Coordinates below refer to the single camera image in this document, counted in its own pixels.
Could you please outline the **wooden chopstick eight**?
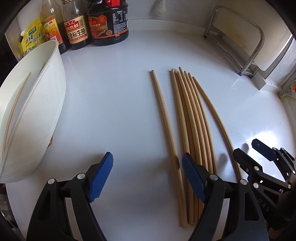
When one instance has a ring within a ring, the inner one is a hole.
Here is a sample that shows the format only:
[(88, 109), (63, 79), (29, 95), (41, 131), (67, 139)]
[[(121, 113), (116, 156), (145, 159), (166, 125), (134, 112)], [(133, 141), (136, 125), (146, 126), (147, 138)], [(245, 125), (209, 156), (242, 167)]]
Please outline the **wooden chopstick eight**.
[(217, 110), (215, 109), (213, 103), (210, 101), (209, 97), (207, 96), (206, 92), (203, 90), (203, 88), (201, 87), (201, 85), (199, 84), (199, 82), (196, 80), (195, 77), (192, 77), (192, 79), (194, 81), (195, 86), (197, 87), (197, 89), (199, 90), (201, 95), (203, 96), (208, 108), (210, 109), (210, 111), (212, 112), (212, 114), (213, 114), (213, 116), (215, 118), (215, 121), (216, 121), (216, 123), (217, 123), (217, 125), (218, 125), (218, 127), (220, 129), (221, 135), (224, 138), (224, 141), (225, 141), (225, 144), (226, 144), (226, 147), (227, 147), (227, 150), (228, 150), (231, 162), (232, 162), (232, 166), (233, 166), (236, 178), (239, 181), (240, 179), (242, 179), (242, 174), (241, 174), (241, 171), (240, 171), (239, 164), (234, 160), (234, 157), (233, 157), (234, 147), (233, 147), (231, 139), (230, 139), (230, 137), (229, 137), (229, 135), (227, 133), (227, 130), (226, 130), (226, 128), (225, 128), (219, 114), (217, 113)]

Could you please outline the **wooden chopstick six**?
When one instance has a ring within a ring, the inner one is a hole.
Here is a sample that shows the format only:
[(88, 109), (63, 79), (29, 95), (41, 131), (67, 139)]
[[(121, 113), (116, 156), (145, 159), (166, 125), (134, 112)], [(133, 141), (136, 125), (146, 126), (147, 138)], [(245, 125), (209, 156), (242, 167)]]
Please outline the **wooden chopstick six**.
[(211, 174), (214, 173), (213, 159), (210, 147), (210, 140), (206, 128), (205, 118), (202, 111), (202, 105), (200, 97), (197, 91), (197, 87), (193, 83), (193, 78), (189, 76), (187, 72), (184, 72), (188, 86), (188, 96), (193, 112), (194, 122), (197, 129), (198, 140), (198, 163), (203, 165), (207, 171)]

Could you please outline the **wooden chopstick seven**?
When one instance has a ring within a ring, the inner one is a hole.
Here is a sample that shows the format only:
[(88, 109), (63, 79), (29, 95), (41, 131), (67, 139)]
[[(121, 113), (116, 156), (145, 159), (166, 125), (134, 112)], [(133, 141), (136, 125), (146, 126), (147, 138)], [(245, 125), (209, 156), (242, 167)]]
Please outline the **wooden chopstick seven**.
[(211, 160), (212, 160), (212, 173), (213, 174), (217, 174), (217, 163), (216, 163), (216, 155), (215, 155), (215, 149), (214, 149), (214, 144), (213, 144), (213, 140), (212, 140), (212, 136), (211, 136), (211, 131), (210, 131), (210, 126), (207, 120), (207, 116), (205, 114), (204, 108), (203, 108), (203, 104), (201, 101), (201, 97), (199, 95), (199, 91), (196, 87), (196, 84), (194, 82), (194, 77), (188, 73), (191, 84), (195, 90), (196, 96), (197, 96), (197, 100), (198, 100), (198, 105), (199, 105), (199, 109), (201, 112), (201, 119), (202, 119), (202, 127), (204, 127), (204, 131), (206, 133), (206, 137), (207, 137), (207, 141), (206, 141), (206, 145), (208, 150), (211, 153)]

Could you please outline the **separate wooden chopstick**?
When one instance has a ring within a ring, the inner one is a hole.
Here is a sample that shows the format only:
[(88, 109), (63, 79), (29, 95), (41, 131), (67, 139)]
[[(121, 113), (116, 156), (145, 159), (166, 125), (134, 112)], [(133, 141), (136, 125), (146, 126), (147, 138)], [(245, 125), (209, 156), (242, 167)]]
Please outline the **separate wooden chopstick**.
[(175, 173), (175, 181), (176, 181), (176, 187), (177, 187), (177, 197), (178, 197), (178, 204), (179, 204), (179, 212), (180, 212), (180, 223), (182, 228), (188, 227), (188, 221), (187, 221), (187, 209), (186, 209), (186, 200), (185, 200), (185, 191), (184, 191), (184, 185), (183, 185), (183, 178), (182, 178), (182, 172), (180, 167), (180, 162), (178, 158), (177, 148), (175, 144), (175, 138), (173, 135), (173, 131), (171, 129), (171, 122), (170, 118), (167, 112), (165, 100), (161, 91), (161, 87), (159, 85), (156, 73), (154, 70), (151, 70), (151, 76), (152, 80), (156, 89), (157, 97), (159, 100), (159, 105), (161, 109), (161, 113), (164, 119), (164, 124), (166, 128), (166, 134), (168, 136), (170, 151), (171, 151), (171, 160), (174, 167), (174, 173)]

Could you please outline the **wooden chopstick two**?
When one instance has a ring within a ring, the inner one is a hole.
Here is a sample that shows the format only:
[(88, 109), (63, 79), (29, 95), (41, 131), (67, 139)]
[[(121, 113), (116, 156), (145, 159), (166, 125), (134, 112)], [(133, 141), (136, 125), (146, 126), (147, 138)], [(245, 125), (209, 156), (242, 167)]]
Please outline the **wooden chopstick two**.
[[(178, 74), (175, 70), (171, 70), (171, 76), (173, 80), (173, 86), (175, 91), (175, 97), (177, 101), (177, 108), (178, 108), (178, 114), (179, 114), (179, 120), (180, 120), (180, 127), (181, 127), (181, 136), (182, 136), (182, 143), (183, 143), (183, 153), (189, 153), (190, 152), (190, 145), (189, 145), (189, 138), (187, 133), (187, 125), (186, 125), (186, 119), (185, 119), (185, 113), (183, 108), (183, 102), (181, 99), (181, 90), (178, 84)], [(185, 179), (185, 194), (187, 197), (187, 218), (188, 218), (188, 224), (193, 225), (194, 224), (194, 194), (193, 190), (189, 184), (189, 180), (187, 177)]]

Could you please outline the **wooden chopstick five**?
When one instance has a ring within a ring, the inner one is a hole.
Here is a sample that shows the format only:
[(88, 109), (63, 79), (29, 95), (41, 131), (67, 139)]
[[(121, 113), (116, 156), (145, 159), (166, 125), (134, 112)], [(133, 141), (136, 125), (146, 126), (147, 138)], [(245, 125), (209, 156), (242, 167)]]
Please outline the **wooden chopstick five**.
[(189, 80), (188, 74), (186, 74), (181, 67), (179, 67), (179, 73), (181, 75), (181, 87), (185, 98), (193, 135), (195, 159), (198, 165), (203, 165), (208, 171), (207, 150), (200, 117), (197, 111), (197, 97), (194, 92), (193, 85)]

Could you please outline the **wooden chopstick four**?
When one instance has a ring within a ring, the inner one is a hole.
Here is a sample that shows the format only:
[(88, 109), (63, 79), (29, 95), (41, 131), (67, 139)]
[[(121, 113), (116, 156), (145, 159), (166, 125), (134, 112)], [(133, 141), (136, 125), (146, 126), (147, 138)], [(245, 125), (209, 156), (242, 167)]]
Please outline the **wooden chopstick four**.
[(193, 201), (194, 201), (194, 217), (196, 219), (199, 219), (200, 214), (202, 213), (203, 204), (202, 201), (200, 201), (196, 194), (195, 194), (195, 184), (196, 181), (199, 181), (197, 172), (195, 170), (195, 164), (201, 165), (202, 164), (202, 152), (200, 148), (200, 142), (199, 142), (199, 136), (198, 136), (198, 130), (197, 130), (197, 124), (195, 120), (195, 109), (194, 109), (194, 99), (191, 92), (191, 89), (189, 87), (189, 82), (186, 78), (186, 75), (182, 68), (179, 68), (179, 71), (177, 72), (178, 78), (180, 81), (182, 93), (184, 96), (185, 104), (186, 104), (186, 110), (189, 116), (189, 122), (191, 131), (188, 131), (188, 133), (192, 133), (193, 136), (193, 145), (194, 145), (194, 154), (186, 153), (182, 157), (182, 166), (184, 169), (184, 172), (189, 180), (189, 183), (191, 185), (192, 192), (194, 193)]

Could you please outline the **wooden chopstick three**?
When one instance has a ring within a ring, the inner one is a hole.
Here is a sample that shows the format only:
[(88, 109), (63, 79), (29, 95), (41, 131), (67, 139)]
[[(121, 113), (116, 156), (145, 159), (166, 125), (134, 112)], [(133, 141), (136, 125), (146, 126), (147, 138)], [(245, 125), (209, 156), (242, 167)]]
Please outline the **wooden chopstick three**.
[[(188, 138), (189, 138), (189, 145), (190, 145), (189, 154), (191, 155), (191, 157), (195, 161), (196, 160), (195, 159), (195, 148), (194, 148), (193, 135), (192, 135), (191, 125), (190, 125), (189, 115), (188, 115), (187, 106), (186, 106), (185, 98), (184, 98), (182, 87), (181, 87), (181, 80), (180, 80), (180, 77), (178, 77), (178, 78), (179, 78), (178, 84), (179, 84), (179, 87), (181, 90), (181, 99), (183, 102), (183, 108), (184, 108), (186, 125), (187, 125), (187, 133), (188, 133)], [(197, 201), (195, 194), (194, 194), (194, 207), (195, 206), (198, 206), (198, 201)], [(194, 210), (194, 224), (193, 225), (196, 225), (196, 223), (198, 221), (198, 210), (199, 210), (198, 208), (197, 208), (197, 210)]]

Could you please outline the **white plastic basin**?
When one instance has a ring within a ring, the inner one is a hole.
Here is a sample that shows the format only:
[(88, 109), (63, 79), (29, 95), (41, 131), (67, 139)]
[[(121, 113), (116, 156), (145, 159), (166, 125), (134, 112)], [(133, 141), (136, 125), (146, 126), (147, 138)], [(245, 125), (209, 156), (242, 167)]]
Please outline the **white plastic basin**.
[(66, 75), (56, 40), (47, 41), (27, 54), (1, 86), (1, 154), (6, 108), (16, 88), (31, 72), (11, 120), (1, 183), (29, 177), (41, 162), (53, 137), (66, 94)]

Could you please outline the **white cutting board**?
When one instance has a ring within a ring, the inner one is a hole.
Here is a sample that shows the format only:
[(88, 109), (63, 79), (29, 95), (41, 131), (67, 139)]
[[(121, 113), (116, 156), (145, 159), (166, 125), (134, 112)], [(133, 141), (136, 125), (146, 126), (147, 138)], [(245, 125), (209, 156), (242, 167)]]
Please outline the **white cutting board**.
[(266, 1), (218, 1), (218, 5), (223, 8), (217, 11), (213, 26), (247, 56), (250, 57), (259, 44), (262, 30), (264, 42), (254, 63), (266, 71), (292, 38), (280, 15)]

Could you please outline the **white bottle brush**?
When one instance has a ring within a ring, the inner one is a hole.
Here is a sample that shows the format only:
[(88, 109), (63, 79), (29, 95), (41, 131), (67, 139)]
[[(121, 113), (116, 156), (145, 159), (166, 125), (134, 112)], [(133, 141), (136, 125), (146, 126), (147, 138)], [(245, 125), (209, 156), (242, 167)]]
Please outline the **white bottle brush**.
[(152, 14), (163, 17), (167, 14), (166, 0), (156, 0), (152, 5)]

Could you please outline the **yellow seasoning pouch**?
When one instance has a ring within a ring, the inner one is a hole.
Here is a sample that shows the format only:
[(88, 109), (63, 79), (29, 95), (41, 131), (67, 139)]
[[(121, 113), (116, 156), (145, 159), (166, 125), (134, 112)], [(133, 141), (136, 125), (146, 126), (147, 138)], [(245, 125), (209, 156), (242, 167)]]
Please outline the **yellow seasoning pouch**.
[(25, 31), (21, 32), (22, 41), (21, 46), (24, 55), (37, 48), (39, 45), (47, 42), (45, 31), (41, 23), (40, 17), (33, 20)]

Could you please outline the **soy sauce glass bottle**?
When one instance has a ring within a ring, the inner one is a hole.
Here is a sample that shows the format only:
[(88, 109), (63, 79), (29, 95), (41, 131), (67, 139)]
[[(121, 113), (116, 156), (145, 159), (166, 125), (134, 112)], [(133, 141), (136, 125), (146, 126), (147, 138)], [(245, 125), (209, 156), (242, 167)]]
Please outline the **soy sauce glass bottle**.
[(64, 0), (63, 23), (73, 50), (81, 49), (91, 42), (87, 8), (81, 0)]

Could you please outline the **yellow-cap vinegar bottle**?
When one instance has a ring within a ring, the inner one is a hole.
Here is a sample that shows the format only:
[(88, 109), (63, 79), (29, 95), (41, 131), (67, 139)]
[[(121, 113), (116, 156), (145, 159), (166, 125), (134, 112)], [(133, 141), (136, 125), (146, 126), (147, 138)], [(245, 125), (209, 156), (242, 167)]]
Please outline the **yellow-cap vinegar bottle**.
[(57, 40), (60, 54), (65, 53), (70, 44), (67, 38), (60, 5), (56, 1), (43, 0), (41, 23), (47, 40)]

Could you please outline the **large dark soy jug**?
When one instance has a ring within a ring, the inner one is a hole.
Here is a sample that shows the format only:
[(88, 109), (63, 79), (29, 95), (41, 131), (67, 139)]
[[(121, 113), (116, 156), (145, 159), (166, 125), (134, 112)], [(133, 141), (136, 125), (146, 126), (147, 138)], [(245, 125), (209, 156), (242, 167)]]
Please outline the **large dark soy jug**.
[(113, 45), (128, 37), (126, 1), (89, 1), (87, 14), (94, 45)]

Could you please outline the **wall power outlet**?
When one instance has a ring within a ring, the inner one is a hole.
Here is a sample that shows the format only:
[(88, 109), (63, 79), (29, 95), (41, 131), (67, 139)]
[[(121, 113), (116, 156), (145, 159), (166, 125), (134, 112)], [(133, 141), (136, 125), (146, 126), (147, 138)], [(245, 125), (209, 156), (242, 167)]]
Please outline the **wall power outlet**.
[(282, 87), (281, 91), (278, 93), (279, 98), (287, 98), (290, 100), (295, 100), (295, 77), (288, 80)]

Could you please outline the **metal rack frame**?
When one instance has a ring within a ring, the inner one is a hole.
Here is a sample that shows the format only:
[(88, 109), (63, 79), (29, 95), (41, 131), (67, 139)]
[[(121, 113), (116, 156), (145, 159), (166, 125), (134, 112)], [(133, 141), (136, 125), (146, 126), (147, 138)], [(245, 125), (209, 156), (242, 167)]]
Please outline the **metal rack frame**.
[(238, 69), (239, 76), (252, 78), (259, 70), (255, 59), (264, 46), (264, 32), (242, 8), (217, 4), (204, 38), (212, 39), (224, 51)]

